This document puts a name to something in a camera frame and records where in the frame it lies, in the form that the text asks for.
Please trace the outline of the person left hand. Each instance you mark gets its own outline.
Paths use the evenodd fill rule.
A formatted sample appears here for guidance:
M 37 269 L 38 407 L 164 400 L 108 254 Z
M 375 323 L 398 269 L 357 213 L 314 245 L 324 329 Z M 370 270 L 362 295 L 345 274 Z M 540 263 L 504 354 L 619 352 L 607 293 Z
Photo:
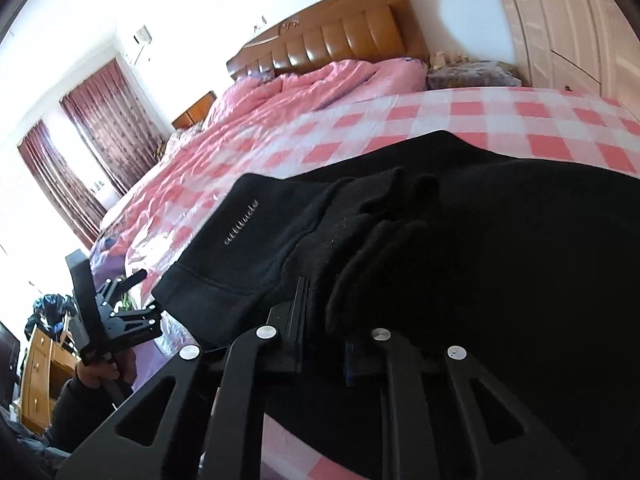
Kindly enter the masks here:
M 132 386 L 137 378 L 137 357 L 134 349 L 118 352 L 115 363 L 106 361 L 93 362 L 89 365 L 79 361 L 76 365 L 78 379 L 89 388 L 99 388 L 104 380 L 122 378 L 126 384 Z

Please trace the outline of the person dark sleeve forearm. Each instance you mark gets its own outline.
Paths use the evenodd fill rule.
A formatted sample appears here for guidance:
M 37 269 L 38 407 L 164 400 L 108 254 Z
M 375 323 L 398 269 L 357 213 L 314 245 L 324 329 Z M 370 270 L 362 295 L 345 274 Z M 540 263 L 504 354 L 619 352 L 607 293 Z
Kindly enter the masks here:
M 73 453 L 114 411 L 113 399 L 103 386 L 90 388 L 74 376 L 54 404 L 46 430 L 49 445 Z

